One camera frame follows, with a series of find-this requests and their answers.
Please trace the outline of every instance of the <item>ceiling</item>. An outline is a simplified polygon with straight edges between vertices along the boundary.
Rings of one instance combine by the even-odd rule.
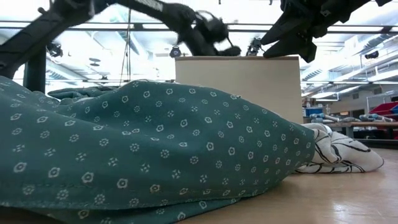
[[[196,10],[206,10],[218,17],[222,17],[226,23],[235,24],[273,24],[282,14],[279,1],[274,0],[273,5],[269,6],[266,0],[166,0],[165,2],[179,2],[186,4]],[[40,16],[37,12],[38,7],[49,8],[48,0],[13,0],[0,8],[0,27],[7,26],[14,21],[33,21]],[[398,11],[398,1],[392,1],[384,7],[377,7],[374,1],[367,3],[361,9],[352,13],[351,19],[345,23],[347,26],[387,26],[398,24],[396,12]],[[113,5],[108,7],[101,14],[95,16],[87,26],[92,28],[99,27],[98,23],[104,26],[113,23],[126,23],[128,20],[128,9],[122,6]],[[132,11],[131,22],[159,22],[145,14]],[[0,39],[4,42],[12,37],[18,30],[0,29]],[[264,33],[252,32],[231,32],[230,39],[234,45],[242,48],[243,53],[250,41],[254,37],[262,37]],[[325,67],[325,62],[340,58],[342,52],[347,49],[352,42],[361,42],[364,37],[355,37],[351,34],[327,34],[326,36],[315,39],[314,43],[318,46],[317,58],[311,64],[300,61],[303,71],[302,78],[319,66]],[[132,74],[133,79],[171,79],[174,77],[174,61],[170,57],[164,57],[170,52],[170,48],[176,43],[177,35],[173,32],[131,32],[130,61],[131,68],[128,69],[125,59],[126,31],[66,31],[57,37],[56,42],[61,43],[64,51],[62,58],[48,57],[48,67],[52,72],[70,79],[99,79],[108,77],[110,80],[127,79],[128,73]],[[219,49],[228,47],[228,43],[217,45]],[[189,54],[186,46],[181,45],[183,53]],[[93,63],[89,58],[97,58],[99,66],[91,66]],[[323,71],[322,75],[317,75],[316,80],[330,79],[329,72],[337,72],[340,75],[357,69],[361,64],[357,55],[344,54],[344,62],[336,63],[330,70]],[[314,85],[304,85],[304,90],[314,88]]]

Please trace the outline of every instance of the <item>teal fabric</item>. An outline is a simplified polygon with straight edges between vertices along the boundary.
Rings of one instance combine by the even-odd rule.
[[[315,152],[312,130],[212,88],[131,82],[59,102],[0,87],[0,203],[66,223],[176,222],[267,192]]]

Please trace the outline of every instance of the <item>beige box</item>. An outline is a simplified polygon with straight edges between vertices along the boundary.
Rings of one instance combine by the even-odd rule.
[[[298,57],[178,57],[176,81],[241,95],[283,118],[303,123]]]

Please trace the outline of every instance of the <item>black and white fabric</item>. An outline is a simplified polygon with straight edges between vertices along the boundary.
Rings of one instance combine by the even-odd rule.
[[[384,165],[384,159],[370,148],[324,124],[303,126],[315,132],[315,155],[311,163],[296,170],[298,173],[369,172]]]

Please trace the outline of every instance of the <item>wooden floor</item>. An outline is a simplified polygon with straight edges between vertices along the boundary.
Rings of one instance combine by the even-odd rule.
[[[398,151],[375,151],[386,161],[376,172],[292,175],[267,194],[181,223],[398,223]],[[58,222],[0,209],[0,223]]]

